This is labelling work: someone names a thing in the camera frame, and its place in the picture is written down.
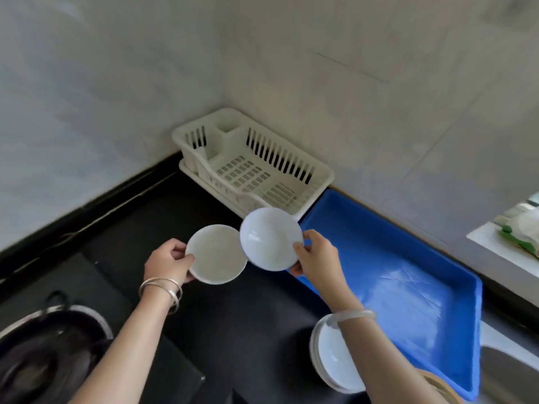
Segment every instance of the wall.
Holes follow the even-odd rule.
[[[539,188],[539,10],[510,1],[221,0],[226,101],[539,305],[535,276],[466,239]]]
[[[223,105],[215,0],[0,0],[0,249]]]

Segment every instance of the white plastic dish rack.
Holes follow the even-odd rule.
[[[331,184],[333,170],[239,111],[220,109],[172,132],[179,168],[244,218],[261,207],[296,221]]]

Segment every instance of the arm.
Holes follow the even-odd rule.
[[[186,282],[187,271],[195,259],[192,255],[184,258],[184,252],[185,244],[179,240],[165,242],[146,262],[145,279],[171,278],[180,285]],[[171,282],[160,283],[178,291]],[[71,403],[138,403],[171,305],[167,292],[158,286],[146,286],[138,306]]]
[[[292,267],[291,273],[305,274],[332,312],[363,310],[346,284],[337,248],[314,230],[303,235],[312,241],[312,246],[294,244],[299,264]],[[348,319],[339,327],[374,404],[446,404],[374,320]]]

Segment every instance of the blue tray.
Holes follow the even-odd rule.
[[[300,225],[339,249],[348,285],[408,360],[473,401],[479,391],[481,280],[334,190]],[[307,278],[299,280],[316,292]]]

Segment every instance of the windowsill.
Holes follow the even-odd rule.
[[[467,238],[539,278],[539,259],[504,240],[498,233],[500,230],[499,225],[488,222],[470,232]]]

